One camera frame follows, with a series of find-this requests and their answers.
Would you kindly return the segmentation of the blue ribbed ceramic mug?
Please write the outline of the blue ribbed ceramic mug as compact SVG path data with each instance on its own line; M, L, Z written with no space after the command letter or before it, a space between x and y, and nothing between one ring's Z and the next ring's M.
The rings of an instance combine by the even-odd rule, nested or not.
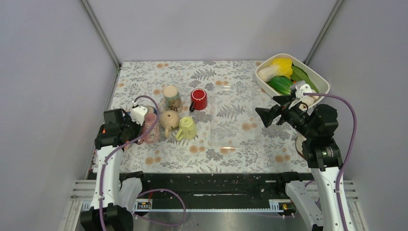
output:
M156 109L155 107L145 106L145 108L147 109L147 113L148 113L148 114L155 114L155 115L157 115L157 109Z

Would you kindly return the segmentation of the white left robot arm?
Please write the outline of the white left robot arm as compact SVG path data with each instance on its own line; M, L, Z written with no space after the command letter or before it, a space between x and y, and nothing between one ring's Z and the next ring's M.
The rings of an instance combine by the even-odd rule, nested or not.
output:
M136 177L121 180L119 172L123 145L141 135L141 125L123 109L105 111L103 117L94 140L99 164L95 192L79 222L86 231L131 231L134 201L149 193L149 185Z

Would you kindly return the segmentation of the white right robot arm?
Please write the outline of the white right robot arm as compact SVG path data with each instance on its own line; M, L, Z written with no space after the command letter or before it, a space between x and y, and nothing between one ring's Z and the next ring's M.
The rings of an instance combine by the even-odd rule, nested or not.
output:
M337 110L327 104L319 104L312 114L300 107L291 95L274 96L276 105L268 108L257 107L265 127L275 118L277 125L288 123L305 140L302 141L302 155L314 178L320 204L317 205L301 179L294 172L284 173L276 192L282 198L290 198L300 213L309 231L355 231L344 191L341 152L333 136L338 127Z

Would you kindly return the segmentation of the yellow-green ceramic mug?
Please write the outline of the yellow-green ceramic mug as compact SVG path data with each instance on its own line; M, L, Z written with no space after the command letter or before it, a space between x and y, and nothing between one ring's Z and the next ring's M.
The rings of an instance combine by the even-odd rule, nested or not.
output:
M192 140L197 135L197 128L195 121L191 116L185 116L179 121L179 130L176 134L176 141L181 139Z

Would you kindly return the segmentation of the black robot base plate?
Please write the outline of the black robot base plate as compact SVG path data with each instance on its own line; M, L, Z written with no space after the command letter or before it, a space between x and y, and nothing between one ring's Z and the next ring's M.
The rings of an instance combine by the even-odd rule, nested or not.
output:
M187 209L269 209L269 201L288 199L285 180L307 182L310 173L121 173L120 182L138 177L142 190L168 189L181 197Z

